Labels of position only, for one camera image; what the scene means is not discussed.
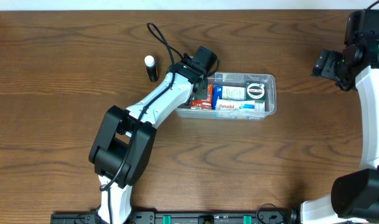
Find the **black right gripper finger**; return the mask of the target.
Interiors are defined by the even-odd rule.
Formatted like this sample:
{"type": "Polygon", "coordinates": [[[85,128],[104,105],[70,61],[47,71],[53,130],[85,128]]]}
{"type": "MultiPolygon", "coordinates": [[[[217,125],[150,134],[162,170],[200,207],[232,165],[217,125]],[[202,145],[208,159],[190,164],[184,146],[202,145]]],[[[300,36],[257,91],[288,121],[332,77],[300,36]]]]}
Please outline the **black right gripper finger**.
{"type": "Polygon", "coordinates": [[[337,69],[342,59],[342,54],[336,51],[322,50],[323,60],[321,76],[329,80],[338,80],[337,69]]]}
{"type": "Polygon", "coordinates": [[[322,50],[320,52],[319,57],[317,59],[317,62],[312,69],[311,75],[313,75],[315,77],[321,76],[329,54],[330,54],[329,50],[322,50]]]}

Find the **large blue white medicine box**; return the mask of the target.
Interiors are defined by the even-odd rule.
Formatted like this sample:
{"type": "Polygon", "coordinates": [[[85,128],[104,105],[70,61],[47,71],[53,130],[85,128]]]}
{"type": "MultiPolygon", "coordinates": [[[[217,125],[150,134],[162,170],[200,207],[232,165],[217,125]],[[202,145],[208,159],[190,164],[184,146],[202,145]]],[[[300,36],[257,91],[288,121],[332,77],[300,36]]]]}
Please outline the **large blue white medicine box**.
{"type": "Polygon", "coordinates": [[[255,102],[254,112],[260,112],[260,113],[265,112],[266,99],[265,101],[247,100],[245,87],[216,85],[213,88],[213,98],[212,98],[213,110],[215,110],[215,104],[218,99],[235,100],[235,101],[254,101],[255,102]]]}

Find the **red medicine box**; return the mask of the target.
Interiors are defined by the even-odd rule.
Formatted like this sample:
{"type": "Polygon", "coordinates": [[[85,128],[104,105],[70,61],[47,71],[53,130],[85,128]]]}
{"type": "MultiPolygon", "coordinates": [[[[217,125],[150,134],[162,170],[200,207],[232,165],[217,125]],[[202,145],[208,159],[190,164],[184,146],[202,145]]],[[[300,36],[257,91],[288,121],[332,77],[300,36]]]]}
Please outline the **red medicine box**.
{"type": "Polygon", "coordinates": [[[207,98],[205,100],[192,100],[190,107],[195,110],[211,110],[212,109],[213,84],[207,86],[207,98]]]}

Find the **white Panadol box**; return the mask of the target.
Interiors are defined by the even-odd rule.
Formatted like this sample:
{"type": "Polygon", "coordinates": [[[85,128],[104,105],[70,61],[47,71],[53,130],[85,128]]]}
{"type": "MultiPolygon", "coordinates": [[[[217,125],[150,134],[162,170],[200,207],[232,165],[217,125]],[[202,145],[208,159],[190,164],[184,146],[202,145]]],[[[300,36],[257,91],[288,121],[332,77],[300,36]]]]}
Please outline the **white Panadol box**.
{"type": "Polygon", "coordinates": [[[255,111],[254,101],[235,101],[218,99],[215,104],[215,110],[220,111],[255,111]]]}

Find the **dark bottle white cap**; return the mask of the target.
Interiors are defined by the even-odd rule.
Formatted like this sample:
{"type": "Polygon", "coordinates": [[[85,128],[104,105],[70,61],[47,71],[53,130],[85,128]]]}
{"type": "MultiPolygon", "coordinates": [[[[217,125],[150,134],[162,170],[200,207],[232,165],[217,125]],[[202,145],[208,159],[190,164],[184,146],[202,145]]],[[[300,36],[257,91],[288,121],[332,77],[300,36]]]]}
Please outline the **dark bottle white cap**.
{"type": "Polygon", "coordinates": [[[146,71],[151,82],[156,82],[159,79],[157,74],[157,65],[155,58],[152,55],[147,55],[144,58],[144,63],[146,65],[146,71]]]}

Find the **green round-logo box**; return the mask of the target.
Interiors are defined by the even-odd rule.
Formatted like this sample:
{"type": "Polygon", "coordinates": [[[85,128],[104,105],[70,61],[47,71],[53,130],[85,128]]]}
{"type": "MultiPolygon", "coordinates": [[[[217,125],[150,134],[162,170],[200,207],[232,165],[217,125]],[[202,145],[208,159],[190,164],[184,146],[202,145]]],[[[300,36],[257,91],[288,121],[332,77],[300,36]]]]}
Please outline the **green round-logo box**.
{"type": "Polygon", "coordinates": [[[245,88],[247,100],[265,101],[266,90],[264,83],[246,82],[245,88]]]}

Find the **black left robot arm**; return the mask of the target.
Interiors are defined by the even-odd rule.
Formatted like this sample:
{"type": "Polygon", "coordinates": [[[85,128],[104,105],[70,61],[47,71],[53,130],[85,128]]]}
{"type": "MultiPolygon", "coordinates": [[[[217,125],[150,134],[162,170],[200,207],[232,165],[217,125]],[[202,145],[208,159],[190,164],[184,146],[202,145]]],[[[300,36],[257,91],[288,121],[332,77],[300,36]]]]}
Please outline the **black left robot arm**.
{"type": "Polygon", "coordinates": [[[138,103],[112,106],[104,115],[88,160],[100,180],[100,223],[125,223],[131,214],[133,185],[151,155],[157,128],[191,96],[205,89],[218,58],[186,57],[171,65],[165,79],[138,103]]]}

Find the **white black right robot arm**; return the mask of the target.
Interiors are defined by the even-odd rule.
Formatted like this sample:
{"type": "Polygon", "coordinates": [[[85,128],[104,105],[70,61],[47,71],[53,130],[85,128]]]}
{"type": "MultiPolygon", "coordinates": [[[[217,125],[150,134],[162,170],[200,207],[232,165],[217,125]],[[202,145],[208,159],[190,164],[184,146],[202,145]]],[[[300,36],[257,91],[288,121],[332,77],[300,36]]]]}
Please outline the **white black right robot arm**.
{"type": "Polygon", "coordinates": [[[379,223],[379,37],[346,42],[342,53],[323,51],[313,74],[357,90],[362,109],[359,170],[335,180],[330,195],[301,203],[300,223],[379,223]]]}

